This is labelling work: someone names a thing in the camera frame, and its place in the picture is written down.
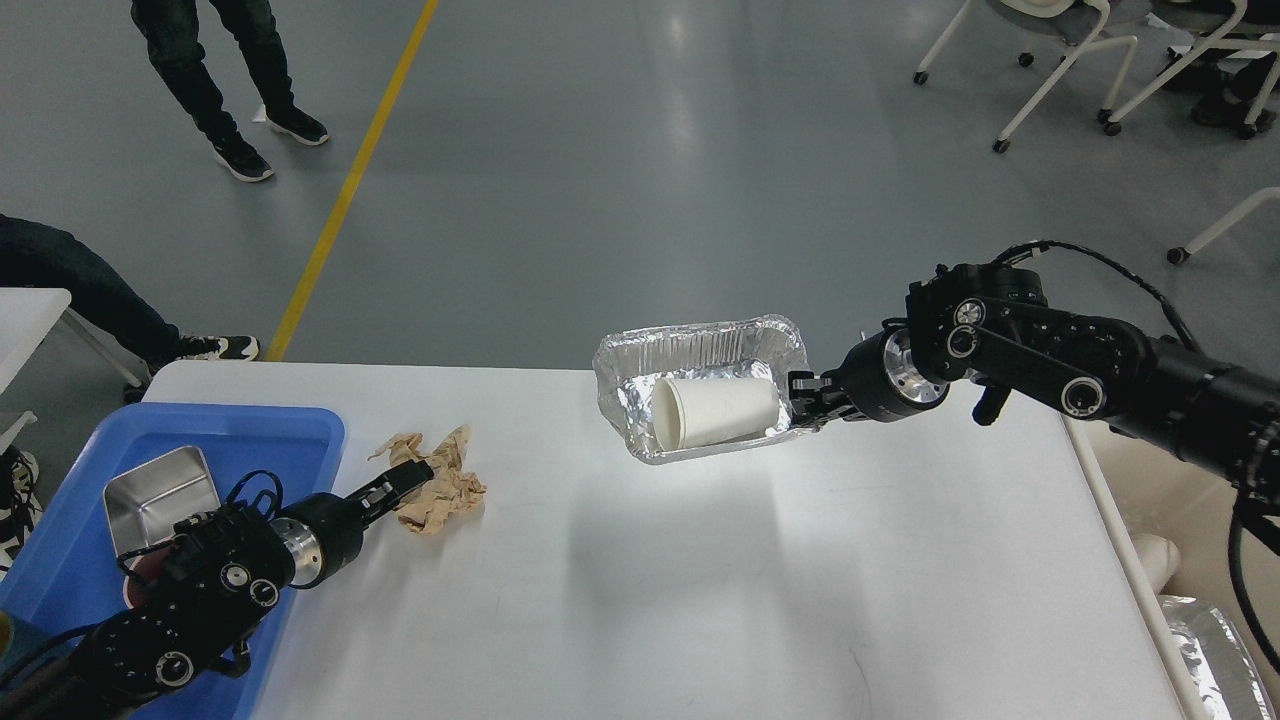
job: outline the black sneaker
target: black sneaker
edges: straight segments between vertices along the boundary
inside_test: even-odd
[[[1228,102],[1221,95],[1210,94],[1192,108],[1192,120],[1210,128],[1240,128],[1244,126],[1244,118],[1248,117],[1252,105],[1252,101]],[[1253,127],[1258,132],[1267,132],[1275,122],[1276,114],[1263,108],[1258,119],[1253,120]]]
[[[42,509],[36,500],[40,465],[29,452],[9,447],[0,454],[0,578],[36,528]]]
[[[275,174],[271,165],[268,165],[257,150],[244,142],[238,133],[234,137],[214,141],[214,158],[241,182],[262,182]]]
[[[320,120],[297,108],[278,113],[269,111],[266,124],[275,132],[284,133],[302,145],[324,145],[329,140],[329,131],[320,124]]]
[[[257,338],[253,336],[183,336],[174,360],[256,360]]]

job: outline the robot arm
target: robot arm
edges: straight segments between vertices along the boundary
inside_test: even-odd
[[[1053,310],[1036,273],[1004,264],[938,266],[911,284],[906,318],[886,320],[840,368],[792,373],[795,424],[900,420],[964,378],[987,388],[979,424],[1018,391],[1103,420],[1226,478],[1258,512],[1280,512],[1280,383],[1121,320]],[[1265,525],[1254,534],[1280,553],[1280,533]]]
[[[0,720],[119,719],[205,670],[244,674],[247,639],[280,589],[312,588],[344,568],[365,529],[431,477],[426,462],[402,462],[346,498],[315,493],[278,512],[229,498],[178,523],[146,601],[0,698]]]

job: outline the gray floor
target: gray floor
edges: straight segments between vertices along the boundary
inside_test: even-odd
[[[334,141],[261,126],[206,12],[210,69],[278,170],[218,168],[146,63],[124,4],[0,0],[0,206],[74,232],[191,332],[271,337],[421,4],[276,0],[300,104]],[[937,263],[1030,238],[1091,245],[1181,307],[1206,350],[1280,374],[1280,208],[1184,268],[1164,261],[1280,183],[1276,137],[1193,126],[1160,95],[1105,137],[1117,58],[1085,58],[991,141],[1060,49],[979,8],[931,70],[957,1],[442,0],[287,355],[294,361],[589,368],[609,332],[791,316],[815,368],[902,311]],[[1147,26],[1123,96],[1181,37]],[[1053,305],[1165,332],[1119,275],[1038,260]],[[55,333],[5,392],[56,482],[119,398]]]

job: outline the chair wheel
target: chair wheel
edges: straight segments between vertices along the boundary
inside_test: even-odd
[[[147,386],[133,387],[124,386],[124,392],[122,393],[123,405],[133,405],[134,402],[141,402],[142,396],[147,393]]]

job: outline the black wire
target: black wire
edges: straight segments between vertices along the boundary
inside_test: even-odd
[[[1240,605],[1240,615],[1244,624],[1253,633],[1253,639],[1258,641],[1262,655],[1266,656],[1271,667],[1280,673],[1280,655],[1267,638],[1267,633],[1258,621],[1257,612],[1253,611],[1253,602],[1249,601],[1249,591],[1244,588],[1244,571],[1240,568],[1240,511],[1239,507],[1231,510],[1231,530],[1226,536],[1226,568],[1231,575],[1231,589],[1235,592],[1235,601]]]
[[[72,638],[78,638],[81,635],[88,634],[88,632],[96,626],[97,623],[92,623],[88,625],[81,625],[79,628],[73,628],[70,630],[67,630],[65,633],[59,633],[49,638],[44,643],[41,643],[40,647],[37,647],[36,650],[28,652],[27,655],[23,655],[22,660],[12,665],[8,670],[4,671],[4,674],[0,674],[0,689],[4,689],[5,685],[12,683],[14,678],[17,678],[23,670],[26,670],[28,665],[38,660],[41,655],[45,655],[50,650],[54,650],[55,647],[63,644],[64,642]]]
[[[264,512],[262,515],[268,520],[270,520],[271,518],[275,516],[276,512],[280,511],[280,502],[284,498],[284,484],[280,482],[280,477],[270,470],[253,470],[252,473],[248,473],[247,475],[241,478],[239,482],[237,482],[236,486],[232,487],[232,491],[227,493],[227,500],[224,500],[223,502],[224,505],[230,505],[232,502],[236,502],[236,498],[239,497],[241,491],[244,489],[244,484],[257,475],[266,475],[268,478],[271,478],[271,484],[275,486],[274,493],[268,489],[260,491],[253,497],[253,502],[251,503],[252,506],[256,507],[260,500],[262,500],[264,497],[269,498],[271,503],[268,506],[266,512]]]
[[[1156,290],[1156,286],[1142,279],[1140,277],[1138,277],[1137,273],[1134,273],[1129,268],[1125,268],[1120,263],[1116,263],[1115,260],[1107,258],[1106,255],[1098,252],[1097,250],[1091,250],[1088,247],[1084,247],[1083,245],[1073,245],[1070,242],[1060,242],[1056,240],[1037,240],[1034,242],[1015,245],[1009,250],[1005,250],[1004,252],[997,255],[996,259],[992,260],[991,263],[993,265],[1014,265],[1030,258],[1032,255],[1036,254],[1037,250],[1048,250],[1051,247],[1061,247],[1062,250],[1071,250],[1082,255],[1088,255],[1089,258],[1093,258],[1094,260],[1120,273],[1121,275],[1125,277],[1125,279],[1135,283],[1142,290],[1147,291],[1148,295],[1151,295],[1152,297],[1156,299],[1157,302],[1160,302],[1160,309],[1165,313],[1165,319],[1169,320],[1169,324],[1174,328],[1174,332],[1178,333],[1178,340],[1180,340],[1188,350],[1193,352],[1201,352],[1199,343],[1196,342],[1196,337],[1192,336],[1192,331],[1187,328],[1187,323],[1183,322],[1183,316],[1178,313],[1178,309],[1174,307],[1174,304],[1170,302],[1167,297],[1165,297],[1158,290]]]
[[[137,582],[140,585],[146,587],[146,584],[147,584],[146,578],[143,578],[142,575],[140,575],[133,568],[129,568],[127,565],[127,561],[128,560],[133,560],[134,557],[138,557],[138,556],[142,556],[142,555],[151,555],[152,552],[155,552],[157,550],[164,550],[164,548],[169,547],[170,544],[173,544],[173,541],[174,541],[174,538],[169,538],[166,541],[160,541],[160,542],[157,542],[155,544],[150,544],[147,547],[142,547],[142,548],[138,548],[138,550],[131,550],[128,552],[122,552],[122,553],[119,553],[119,555],[115,556],[115,566],[119,568],[120,571],[124,573],[125,575],[128,575],[129,578],[133,578],[133,580]]]

